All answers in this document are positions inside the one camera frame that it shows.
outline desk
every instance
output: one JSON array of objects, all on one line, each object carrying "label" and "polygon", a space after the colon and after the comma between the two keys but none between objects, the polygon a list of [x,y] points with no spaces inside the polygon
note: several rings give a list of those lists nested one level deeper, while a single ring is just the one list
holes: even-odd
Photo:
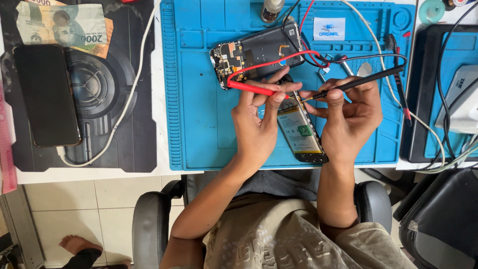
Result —
[{"label": "desk", "polygon": [[[396,0],[393,1],[399,4],[416,4],[413,0]],[[441,21],[447,23],[456,22],[457,18],[469,8],[471,5],[456,8],[453,11],[446,12]],[[422,26],[421,22],[416,17],[415,31]],[[478,22],[478,9],[474,10],[467,16],[463,23],[476,24]],[[50,168],[45,172],[22,172],[17,169],[17,177],[19,184],[41,183],[41,182],[60,182],[60,181],[75,181],[75,180],[92,180],[92,179],[111,179],[111,178],[133,178],[133,177],[150,177],[160,175],[174,175],[186,173],[200,173],[201,171],[172,171],[169,169],[168,156],[168,141],[167,141],[167,127],[166,127],[166,106],[165,106],[165,91],[164,91],[164,72],[163,72],[163,52],[162,52],[162,38],[160,35],[161,22],[154,20],[155,29],[155,50],[151,53],[152,59],[152,117],[156,121],[157,133],[157,167],[151,173],[126,173],[119,168]],[[3,39],[0,39],[0,54],[3,54]],[[11,127],[11,137],[14,142],[14,130]],[[397,164],[384,165],[362,165],[357,168],[394,168],[397,169],[414,169],[424,167],[426,164],[411,164],[405,160],[400,159]]]}]

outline green sticker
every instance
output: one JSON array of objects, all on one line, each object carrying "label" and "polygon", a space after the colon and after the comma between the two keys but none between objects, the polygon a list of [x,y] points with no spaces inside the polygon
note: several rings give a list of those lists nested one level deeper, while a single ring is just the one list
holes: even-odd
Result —
[{"label": "green sticker", "polygon": [[297,130],[299,131],[301,136],[311,136],[312,132],[310,131],[310,128],[308,125],[302,125],[297,127]]}]

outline forearm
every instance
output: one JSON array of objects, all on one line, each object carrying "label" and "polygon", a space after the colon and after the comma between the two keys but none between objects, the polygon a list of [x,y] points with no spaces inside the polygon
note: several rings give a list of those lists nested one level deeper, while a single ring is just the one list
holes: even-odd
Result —
[{"label": "forearm", "polygon": [[317,190],[317,213],[321,224],[350,228],[356,224],[354,167],[326,163],[322,166]]},{"label": "forearm", "polygon": [[171,236],[180,239],[203,237],[253,173],[233,158],[181,212],[173,224]]}]

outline white device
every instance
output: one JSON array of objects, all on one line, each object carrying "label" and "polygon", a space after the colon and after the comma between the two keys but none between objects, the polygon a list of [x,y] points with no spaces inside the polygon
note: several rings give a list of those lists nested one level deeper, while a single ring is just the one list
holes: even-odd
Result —
[{"label": "white device", "polygon": [[[446,93],[446,104],[449,106],[476,78],[478,78],[478,65],[460,67]],[[442,106],[435,121],[435,127],[443,129],[444,117],[445,111]],[[478,83],[468,90],[450,110],[450,131],[478,134]]]}]

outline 2000 rupiah banknote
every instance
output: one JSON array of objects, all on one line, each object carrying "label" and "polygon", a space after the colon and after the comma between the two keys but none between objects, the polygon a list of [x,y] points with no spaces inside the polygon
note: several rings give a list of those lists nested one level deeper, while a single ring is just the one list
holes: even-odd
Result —
[{"label": "2000 rupiah banknote", "polygon": [[17,11],[17,27],[27,45],[82,47],[108,41],[101,4],[42,6],[21,1]]},{"label": "2000 rupiah banknote", "polygon": [[[56,0],[26,0],[30,3],[35,3],[38,5],[46,6],[66,6],[66,4],[56,1]],[[111,41],[111,35],[113,34],[113,20],[105,18],[106,23],[106,33],[107,33],[107,42],[106,44],[95,44],[95,45],[83,45],[79,47],[70,47],[74,48],[101,58],[105,58],[108,55],[109,43]]]}]

